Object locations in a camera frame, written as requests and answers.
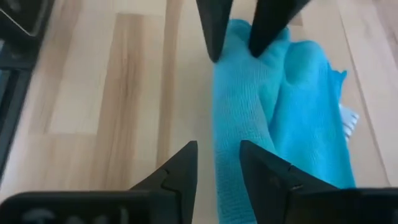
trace knit fabric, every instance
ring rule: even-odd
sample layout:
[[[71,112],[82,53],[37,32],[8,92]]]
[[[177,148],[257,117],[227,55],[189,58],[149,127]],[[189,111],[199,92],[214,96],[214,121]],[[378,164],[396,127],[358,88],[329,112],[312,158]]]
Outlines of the knit fabric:
[[[288,29],[254,58],[250,30],[245,21],[230,21],[214,69],[220,223],[256,222],[239,161],[242,140],[336,187],[354,187],[338,104],[346,72],[332,70],[318,44],[292,42]]]

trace light wood floor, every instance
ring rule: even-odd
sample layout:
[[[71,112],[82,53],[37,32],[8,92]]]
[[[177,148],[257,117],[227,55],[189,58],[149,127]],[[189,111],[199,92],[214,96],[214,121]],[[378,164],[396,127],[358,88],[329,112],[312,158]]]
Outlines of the light wood floor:
[[[255,3],[235,0],[232,17],[251,20]],[[398,186],[397,12],[396,0],[313,0],[291,23],[349,71],[358,186]],[[194,223],[217,223],[211,86],[195,0],[57,0],[0,198],[128,189],[197,140]]]

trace wooden floor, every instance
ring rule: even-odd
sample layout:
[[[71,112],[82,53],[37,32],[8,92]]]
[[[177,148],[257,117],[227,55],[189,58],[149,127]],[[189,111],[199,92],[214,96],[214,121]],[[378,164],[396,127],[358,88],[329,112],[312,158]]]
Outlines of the wooden floor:
[[[255,0],[232,17],[252,19]],[[398,3],[313,0],[291,23],[348,70],[344,105],[358,186],[398,186]],[[194,223],[217,223],[212,63],[195,0],[57,0],[0,198],[27,190],[128,189],[199,143]]]

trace black plastic base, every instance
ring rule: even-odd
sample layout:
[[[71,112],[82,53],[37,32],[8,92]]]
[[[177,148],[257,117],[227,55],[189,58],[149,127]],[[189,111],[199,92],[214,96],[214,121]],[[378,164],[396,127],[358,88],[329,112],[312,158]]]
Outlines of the black plastic base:
[[[191,141],[153,174],[119,192],[31,192],[0,206],[0,223],[189,224],[198,180]]]
[[[26,48],[21,52],[18,46],[11,44],[12,41],[6,41],[0,51],[0,177],[6,165],[53,4],[54,0],[46,1],[45,11],[41,15],[41,29],[35,36],[33,44],[25,46]],[[12,33],[13,30],[6,29],[0,32]]]

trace wood grain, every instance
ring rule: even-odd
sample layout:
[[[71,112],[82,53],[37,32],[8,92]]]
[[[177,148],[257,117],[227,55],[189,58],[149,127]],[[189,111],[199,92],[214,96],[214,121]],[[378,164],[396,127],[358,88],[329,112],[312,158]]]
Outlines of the wood grain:
[[[255,0],[235,0],[251,22]],[[290,23],[347,70],[358,186],[398,184],[394,0],[313,0]],[[0,189],[126,190],[198,141],[194,223],[217,223],[208,58],[195,0],[56,0]]]
[[[398,69],[372,1],[339,1],[346,36],[374,135],[393,186],[398,185]]]

